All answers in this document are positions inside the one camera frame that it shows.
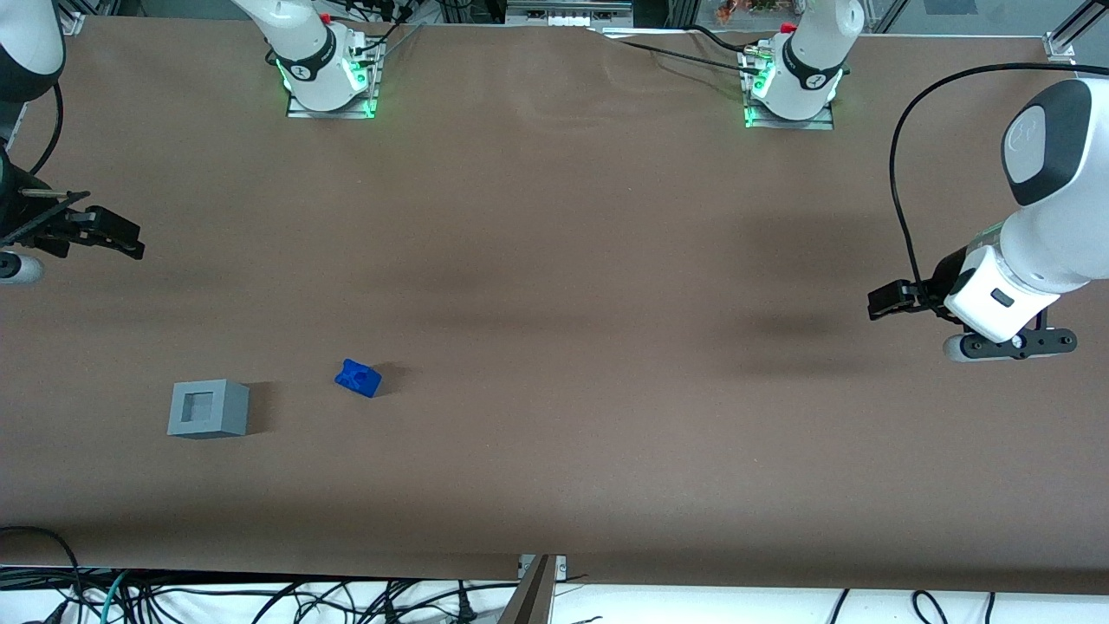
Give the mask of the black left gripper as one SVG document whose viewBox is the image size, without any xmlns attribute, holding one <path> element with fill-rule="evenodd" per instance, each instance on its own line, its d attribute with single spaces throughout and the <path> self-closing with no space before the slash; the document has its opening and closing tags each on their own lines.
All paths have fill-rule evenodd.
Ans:
<svg viewBox="0 0 1109 624">
<path fill-rule="evenodd" d="M 934 313 L 947 323 L 962 323 L 945 304 L 958 280 L 967 254 L 967 246 L 947 254 L 938 262 L 930 274 L 930 279 L 923 280 L 918 287 L 915 282 L 894 280 L 884 287 L 868 293 L 868 320 L 877 321 L 891 315 L 914 315 L 914 313 Z"/>
</svg>

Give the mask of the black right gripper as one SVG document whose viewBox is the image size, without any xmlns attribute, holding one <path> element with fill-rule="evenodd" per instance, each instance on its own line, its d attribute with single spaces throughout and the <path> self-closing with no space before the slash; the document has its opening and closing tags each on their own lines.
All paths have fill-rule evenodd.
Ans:
<svg viewBox="0 0 1109 624">
<path fill-rule="evenodd" d="M 1 175 L 1 245 L 16 244 L 42 250 L 64 259 L 70 245 L 78 241 L 78 231 L 67 217 L 75 213 L 75 202 L 90 197 L 88 191 L 52 190 L 47 183 L 13 165 L 7 153 Z M 139 241 L 141 228 L 119 214 L 91 206 L 84 212 L 82 229 L 96 244 L 118 250 L 134 260 L 142 260 L 146 246 Z"/>
</svg>

